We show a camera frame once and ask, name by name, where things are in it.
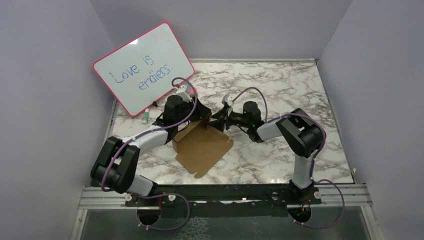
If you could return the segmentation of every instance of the cardboard box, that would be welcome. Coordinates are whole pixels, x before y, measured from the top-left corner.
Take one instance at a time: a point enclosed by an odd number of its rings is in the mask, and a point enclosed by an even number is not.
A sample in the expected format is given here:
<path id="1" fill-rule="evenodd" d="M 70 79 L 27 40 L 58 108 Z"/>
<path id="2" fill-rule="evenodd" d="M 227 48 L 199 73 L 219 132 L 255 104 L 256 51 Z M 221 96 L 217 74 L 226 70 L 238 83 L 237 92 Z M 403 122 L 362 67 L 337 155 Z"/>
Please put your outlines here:
<path id="1" fill-rule="evenodd" d="M 176 159 L 195 178 L 203 177 L 232 147 L 233 140 L 223 132 L 208 126 L 211 116 L 190 122 L 172 140 Z"/>

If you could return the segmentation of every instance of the white wall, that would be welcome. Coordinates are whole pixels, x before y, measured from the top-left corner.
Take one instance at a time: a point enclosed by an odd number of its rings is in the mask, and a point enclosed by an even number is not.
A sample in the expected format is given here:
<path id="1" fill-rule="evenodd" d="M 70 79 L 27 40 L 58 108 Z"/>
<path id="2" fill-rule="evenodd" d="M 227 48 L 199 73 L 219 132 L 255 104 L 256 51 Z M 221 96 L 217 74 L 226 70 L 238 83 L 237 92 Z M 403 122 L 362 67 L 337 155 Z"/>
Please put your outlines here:
<path id="1" fill-rule="evenodd" d="M 424 1 L 353 0 L 318 62 L 384 239 L 424 234 Z"/>
<path id="2" fill-rule="evenodd" d="M 90 0 L 115 47 L 170 22 L 190 58 L 319 58 L 351 0 Z"/>
<path id="3" fill-rule="evenodd" d="M 69 239 L 112 96 L 88 0 L 0 3 L 0 239 Z"/>

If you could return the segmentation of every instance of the purple cable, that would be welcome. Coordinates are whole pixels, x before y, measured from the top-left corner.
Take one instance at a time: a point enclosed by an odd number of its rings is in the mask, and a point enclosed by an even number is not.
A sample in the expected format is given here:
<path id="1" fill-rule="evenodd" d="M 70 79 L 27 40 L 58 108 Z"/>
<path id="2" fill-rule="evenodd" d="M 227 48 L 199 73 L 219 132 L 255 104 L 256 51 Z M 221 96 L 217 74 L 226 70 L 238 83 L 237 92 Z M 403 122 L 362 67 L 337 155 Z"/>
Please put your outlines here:
<path id="1" fill-rule="evenodd" d="M 267 121 L 268 121 L 268 105 L 267 105 L 267 100 L 265 99 L 265 96 L 264 96 L 264 94 L 262 94 L 261 90 L 257 89 L 254 86 L 250 86 L 250 87 L 244 89 L 243 91 L 241 91 L 232 101 L 235 102 L 242 94 L 244 94 L 245 92 L 247 92 L 250 89 L 256 90 L 262 96 L 263 104 L 265 104 L 265 123 L 267 123 Z"/>
<path id="2" fill-rule="evenodd" d="M 177 122 L 177 123 L 175 123 L 175 124 L 172 124 L 172 125 L 170 125 L 170 126 L 164 126 L 164 127 L 161 127 L 161 128 L 155 128 L 155 129 L 153 129 L 153 130 L 151 130 L 151 131 L 144 131 L 144 132 L 142 132 L 142 133 L 140 133 L 140 134 L 138 134 L 137 136 L 135 136 L 135 139 L 138 139 L 138 138 L 140 138 L 140 137 L 142 137 L 142 136 L 144 136 L 144 135 L 146 135 L 146 134 L 149 134 L 149 133 L 152 133 L 152 132 L 157 132 L 157 131 L 161 131 L 161 130 L 166 130 L 166 129 L 170 129 L 170 128 L 173 128 L 173 127 L 176 127 L 176 126 L 178 126 L 178 125 L 180 125 L 180 124 L 182 124 L 182 123 L 184 123 L 185 121 L 187 121 L 188 119 L 189 119 L 189 117 L 193 114 L 193 112 L 195 111 L 195 109 L 196 109 L 196 105 L 197 105 L 197 103 L 198 103 L 198 92 L 197 92 L 197 90 L 196 90 L 196 88 L 188 81 L 188 80 L 186 80 L 185 78 L 182 78 L 182 77 L 176 77 L 176 78 L 174 78 L 172 81 L 171 81 L 171 84 L 172 84 L 172 86 L 174 86 L 174 81 L 175 80 L 183 80 L 184 82 L 186 82 L 192 89 L 193 89 L 193 91 L 194 91 L 194 106 L 193 106 L 193 109 L 191 110 L 191 112 L 183 119 L 183 120 L 181 120 L 181 121 L 179 121 L 179 122 Z M 118 149 L 118 151 L 115 153 L 115 155 L 112 157 L 112 160 L 110 161 L 110 163 L 109 163 L 109 165 L 107 166 L 107 168 L 106 168 L 106 171 L 104 172 L 104 175 L 103 175 L 103 178 L 101 179 L 101 184 L 100 184 L 100 187 L 101 187 L 101 190 L 103 190 L 103 192 L 110 192 L 110 191 L 112 191 L 112 189 L 106 189 L 105 188 L 105 182 L 106 182 L 106 177 L 107 177 L 107 175 L 109 174 L 109 171 L 111 170 L 111 168 L 112 168 L 112 166 L 114 165 L 114 162 L 115 162 L 115 160 L 118 158 L 118 156 L 119 156 L 119 154 L 121 153 L 121 151 L 128 145 L 128 144 L 130 144 L 130 143 L 132 143 L 134 140 L 133 140 L 134 138 L 131 138 L 130 140 L 128 140 L 128 141 L 126 141 L 119 149 Z"/>
<path id="3" fill-rule="evenodd" d="M 322 181 L 326 181 L 326 182 L 329 182 L 330 184 L 332 184 L 335 187 L 335 189 L 337 189 L 338 193 L 340 194 L 341 204 L 342 204 L 342 210 L 341 210 L 340 216 L 337 218 L 336 221 L 334 221 L 330 225 L 326 225 L 326 226 L 313 226 L 313 225 L 308 225 L 308 224 L 302 224 L 301 222 L 296 221 L 292 217 L 292 215 L 289 214 L 288 216 L 293 220 L 294 223 L 297 223 L 299 225 L 302 225 L 303 227 L 307 227 L 307 228 L 310 228 L 310 229 L 327 229 L 327 228 L 331 228 L 332 226 L 338 224 L 342 220 L 343 215 L 345 214 L 345 198 L 343 197 L 342 191 L 340 190 L 340 188 L 334 182 L 332 182 L 332 181 L 330 181 L 328 179 L 321 179 L 321 180 L 317 181 L 316 184 L 319 184 Z"/>
<path id="4" fill-rule="evenodd" d="M 148 229 L 154 229 L 154 230 L 160 230 L 160 231 L 173 231 L 173 230 L 177 230 L 177 229 L 181 228 L 182 226 L 184 226 L 189 221 L 189 218 L 190 218 L 190 204 L 189 204 L 189 201 L 187 201 L 187 199 L 184 196 L 182 196 L 182 195 L 180 195 L 178 193 L 165 193 L 165 194 L 160 194 L 160 195 L 156 195 L 156 196 L 140 196 L 140 195 L 135 194 L 135 193 L 133 193 L 133 194 L 136 195 L 137 197 L 141 198 L 141 199 L 157 199 L 157 198 L 166 197 L 166 196 L 169 196 L 169 195 L 175 195 L 175 196 L 180 197 L 182 200 L 184 200 L 185 204 L 187 205 L 187 216 L 185 217 L 184 221 L 180 225 L 174 226 L 174 227 L 170 227 L 170 228 L 161 228 L 161 227 L 144 225 L 142 223 L 142 221 L 140 220 L 139 215 L 137 214 L 137 220 L 138 220 L 139 226 L 145 227 L 146 230 L 148 230 Z"/>

